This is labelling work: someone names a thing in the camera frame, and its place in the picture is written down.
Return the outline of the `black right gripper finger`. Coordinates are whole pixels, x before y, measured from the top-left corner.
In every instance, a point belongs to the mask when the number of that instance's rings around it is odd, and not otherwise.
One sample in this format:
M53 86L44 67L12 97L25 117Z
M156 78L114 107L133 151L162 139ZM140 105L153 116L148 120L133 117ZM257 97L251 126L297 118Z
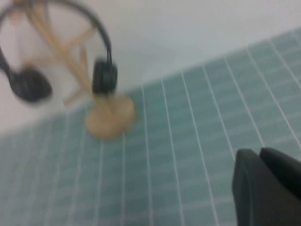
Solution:
M301 162L277 149L239 149L232 193L239 226L301 224Z

